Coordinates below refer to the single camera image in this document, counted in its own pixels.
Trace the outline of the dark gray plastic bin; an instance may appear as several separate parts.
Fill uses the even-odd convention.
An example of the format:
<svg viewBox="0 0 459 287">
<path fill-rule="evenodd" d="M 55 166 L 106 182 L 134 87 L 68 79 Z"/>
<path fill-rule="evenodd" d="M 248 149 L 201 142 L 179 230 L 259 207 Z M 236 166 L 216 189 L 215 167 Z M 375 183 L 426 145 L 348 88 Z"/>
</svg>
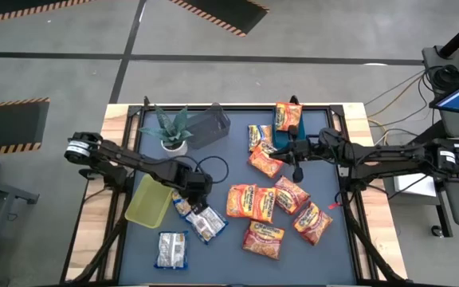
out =
<svg viewBox="0 0 459 287">
<path fill-rule="evenodd" d="M 230 118 L 219 103 L 208 109 L 188 116 L 186 129 L 192 134 L 187 139 L 188 146 L 200 149 L 229 134 Z"/>
</svg>

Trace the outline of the blue-gray table mat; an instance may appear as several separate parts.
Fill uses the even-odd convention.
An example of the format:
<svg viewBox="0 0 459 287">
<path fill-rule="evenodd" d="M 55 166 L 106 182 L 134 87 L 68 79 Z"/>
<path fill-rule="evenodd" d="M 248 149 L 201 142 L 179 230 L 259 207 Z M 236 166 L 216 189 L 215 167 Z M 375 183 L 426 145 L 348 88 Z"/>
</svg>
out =
<svg viewBox="0 0 459 287">
<path fill-rule="evenodd" d="M 271 124 L 273 112 L 267 110 L 230 111 L 229 134 L 203 148 L 189 148 L 186 163 L 199 161 L 216 182 L 208 203 L 220 214 L 226 212 L 227 193 L 237 184 L 271 187 L 275 179 L 251 166 L 248 126 Z M 306 242 L 293 228 L 294 216 L 281 208 L 273 210 L 273 224 L 285 231 L 277 260 L 243 250 L 249 227 L 247 218 L 229 218 L 228 226 L 204 244 L 174 207 L 170 206 L 161 225 L 149 229 L 133 222 L 127 226 L 121 263 L 121 285 L 147 283 L 228 284 L 228 285 L 353 285 L 354 264 L 348 243 L 347 227 L 341 208 L 331 209 L 339 190 L 336 170 L 324 161 L 301 164 L 300 183 L 311 195 L 311 202 L 329 214 L 333 221 L 315 246 Z M 159 234 L 162 231 L 188 231 L 187 269 L 156 269 Z"/>
</svg>

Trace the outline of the teal plastic bin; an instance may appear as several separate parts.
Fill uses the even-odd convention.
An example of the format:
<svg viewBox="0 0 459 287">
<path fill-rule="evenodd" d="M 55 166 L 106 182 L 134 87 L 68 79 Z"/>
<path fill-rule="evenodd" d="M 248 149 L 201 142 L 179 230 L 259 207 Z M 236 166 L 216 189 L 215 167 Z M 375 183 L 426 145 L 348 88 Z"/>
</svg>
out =
<svg viewBox="0 0 459 287">
<path fill-rule="evenodd" d="M 276 107 L 273 110 L 273 145 L 275 148 L 280 149 L 280 148 L 285 147 L 288 144 L 289 138 L 288 138 L 288 132 L 281 132 L 281 131 L 276 130 L 275 115 L 276 115 Z M 303 139 L 305 137 L 305 128 L 304 128 L 304 121 L 303 121 L 302 114 L 301 114 L 298 130 L 299 130 L 298 138 Z"/>
</svg>

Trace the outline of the yellow-green plastic bin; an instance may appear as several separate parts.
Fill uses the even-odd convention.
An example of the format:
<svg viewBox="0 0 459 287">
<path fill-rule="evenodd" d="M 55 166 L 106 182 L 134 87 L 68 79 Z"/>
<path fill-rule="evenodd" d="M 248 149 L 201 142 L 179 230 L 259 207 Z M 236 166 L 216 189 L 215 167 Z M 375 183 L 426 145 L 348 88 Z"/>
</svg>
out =
<svg viewBox="0 0 459 287">
<path fill-rule="evenodd" d="M 171 204 L 174 189 L 145 175 L 136 188 L 124 217 L 149 229 L 158 228 Z"/>
</svg>

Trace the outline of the white paper label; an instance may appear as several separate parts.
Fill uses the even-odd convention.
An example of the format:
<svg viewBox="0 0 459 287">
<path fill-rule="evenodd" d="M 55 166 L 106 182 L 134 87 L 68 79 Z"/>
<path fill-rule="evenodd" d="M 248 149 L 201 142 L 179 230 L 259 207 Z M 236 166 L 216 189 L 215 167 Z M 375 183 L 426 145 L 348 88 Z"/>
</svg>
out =
<svg viewBox="0 0 459 287">
<path fill-rule="evenodd" d="M 395 176 L 394 190 L 403 194 L 437 196 L 434 178 L 421 173 Z"/>
</svg>

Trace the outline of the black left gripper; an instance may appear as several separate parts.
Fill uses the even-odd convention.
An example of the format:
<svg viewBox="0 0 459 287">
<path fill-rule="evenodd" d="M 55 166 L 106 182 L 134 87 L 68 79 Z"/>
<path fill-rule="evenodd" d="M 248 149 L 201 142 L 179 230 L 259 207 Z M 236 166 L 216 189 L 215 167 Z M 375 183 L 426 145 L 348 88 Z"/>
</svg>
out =
<svg viewBox="0 0 459 287">
<path fill-rule="evenodd" d="M 200 171 L 189 171 L 186 174 L 186 186 L 180 191 L 180 195 L 188 199 L 189 203 L 194 203 L 191 206 L 191 210 L 195 214 L 200 214 L 200 203 L 201 211 L 210 206 L 206 200 L 211 192 L 212 185 L 213 178 L 211 175 Z"/>
</svg>

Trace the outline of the green plant in white pot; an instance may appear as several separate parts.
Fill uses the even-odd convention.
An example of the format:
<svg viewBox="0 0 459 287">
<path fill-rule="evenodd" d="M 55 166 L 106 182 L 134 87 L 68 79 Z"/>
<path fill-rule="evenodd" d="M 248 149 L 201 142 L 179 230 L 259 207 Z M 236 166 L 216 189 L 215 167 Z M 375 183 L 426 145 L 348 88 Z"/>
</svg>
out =
<svg viewBox="0 0 459 287">
<path fill-rule="evenodd" d="M 168 157 L 186 155 L 188 151 L 187 140 L 193 136 L 187 129 L 187 112 L 188 107 L 185 106 L 172 120 L 164 109 L 156 106 L 155 114 L 159 126 L 157 128 L 143 127 L 140 131 L 159 139 Z"/>
</svg>

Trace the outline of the red-orange Maruchan noodle pack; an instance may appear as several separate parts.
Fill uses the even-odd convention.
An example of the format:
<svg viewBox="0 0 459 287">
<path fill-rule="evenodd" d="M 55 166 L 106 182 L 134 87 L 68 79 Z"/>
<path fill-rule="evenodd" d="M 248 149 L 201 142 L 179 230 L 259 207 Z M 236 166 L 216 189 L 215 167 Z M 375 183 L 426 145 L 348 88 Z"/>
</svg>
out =
<svg viewBox="0 0 459 287">
<path fill-rule="evenodd" d="M 276 204 L 290 215 L 295 214 L 311 197 L 308 192 L 283 175 L 274 187 L 277 190 Z"/>
<path fill-rule="evenodd" d="M 293 227 L 305 241 L 315 246 L 332 221 L 328 214 L 310 202 L 296 217 Z"/>
</svg>

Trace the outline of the red Maruchan roast beef pack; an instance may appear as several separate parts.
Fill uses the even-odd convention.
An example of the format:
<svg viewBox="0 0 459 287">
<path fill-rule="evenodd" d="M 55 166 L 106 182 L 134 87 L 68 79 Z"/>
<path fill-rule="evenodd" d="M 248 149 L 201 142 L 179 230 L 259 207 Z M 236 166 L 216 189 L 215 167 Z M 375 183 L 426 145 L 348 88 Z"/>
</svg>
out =
<svg viewBox="0 0 459 287">
<path fill-rule="evenodd" d="M 284 234 L 284 229 L 251 221 L 244 235 L 242 249 L 278 260 Z"/>
</svg>

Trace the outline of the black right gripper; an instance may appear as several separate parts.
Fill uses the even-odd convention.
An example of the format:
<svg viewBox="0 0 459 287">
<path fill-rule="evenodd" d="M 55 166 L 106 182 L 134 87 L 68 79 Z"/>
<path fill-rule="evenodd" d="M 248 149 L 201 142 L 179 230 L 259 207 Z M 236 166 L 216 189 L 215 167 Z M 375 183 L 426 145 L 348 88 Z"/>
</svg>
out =
<svg viewBox="0 0 459 287">
<path fill-rule="evenodd" d="M 290 162 L 290 165 L 294 166 L 292 174 L 294 183 L 300 183 L 304 179 L 300 162 L 320 159 L 318 155 L 314 154 L 310 140 L 298 140 L 298 135 L 298 127 L 290 125 L 288 127 L 288 147 L 283 147 L 269 154 L 272 159 Z"/>
</svg>

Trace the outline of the black diagonal cart strut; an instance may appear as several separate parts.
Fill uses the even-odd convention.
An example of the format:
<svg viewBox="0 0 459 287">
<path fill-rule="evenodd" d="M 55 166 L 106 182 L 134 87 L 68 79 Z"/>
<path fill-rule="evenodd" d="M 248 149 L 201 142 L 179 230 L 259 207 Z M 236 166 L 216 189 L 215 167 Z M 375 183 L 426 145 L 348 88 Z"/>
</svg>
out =
<svg viewBox="0 0 459 287">
<path fill-rule="evenodd" d="M 437 121 L 422 132 L 419 136 L 416 136 L 411 140 L 408 147 L 423 147 L 425 150 L 430 150 L 438 146 L 441 140 L 446 140 L 448 133 L 445 130 L 445 125 L 442 120 Z"/>
</svg>

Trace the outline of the orange Maruchan noodle pack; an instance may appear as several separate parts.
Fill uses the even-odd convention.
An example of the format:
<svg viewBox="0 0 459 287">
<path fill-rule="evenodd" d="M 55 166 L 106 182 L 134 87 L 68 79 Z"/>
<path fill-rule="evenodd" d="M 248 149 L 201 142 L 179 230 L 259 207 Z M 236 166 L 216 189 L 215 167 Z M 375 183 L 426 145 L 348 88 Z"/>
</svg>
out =
<svg viewBox="0 0 459 287">
<path fill-rule="evenodd" d="M 233 185 L 228 192 L 226 214 L 235 218 L 251 218 L 256 188 L 256 185 Z"/>
<path fill-rule="evenodd" d="M 284 163 L 273 159 L 269 155 L 276 151 L 276 148 L 266 141 L 261 141 L 251 153 L 249 163 L 269 178 L 276 177 Z"/>
<path fill-rule="evenodd" d="M 298 127 L 302 114 L 302 106 L 294 103 L 277 102 L 275 128 L 287 132 L 290 126 Z"/>
<path fill-rule="evenodd" d="M 277 189 L 275 187 L 258 187 L 253 198 L 252 219 L 272 223 L 276 196 Z"/>
</svg>

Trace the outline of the white silver noodle packet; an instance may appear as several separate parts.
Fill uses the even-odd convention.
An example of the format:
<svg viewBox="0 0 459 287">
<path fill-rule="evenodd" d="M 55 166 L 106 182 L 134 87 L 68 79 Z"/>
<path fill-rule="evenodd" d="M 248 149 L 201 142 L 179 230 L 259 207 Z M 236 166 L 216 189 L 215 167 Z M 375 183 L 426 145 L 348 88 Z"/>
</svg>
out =
<svg viewBox="0 0 459 287">
<path fill-rule="evenodd" d="M 198 235 L 199 239 L 206 245 L 216 238 L 228 225 L 228 221 L 209 206 L 199 214 L 191 211 L 185 219 Z"/>
</svg>

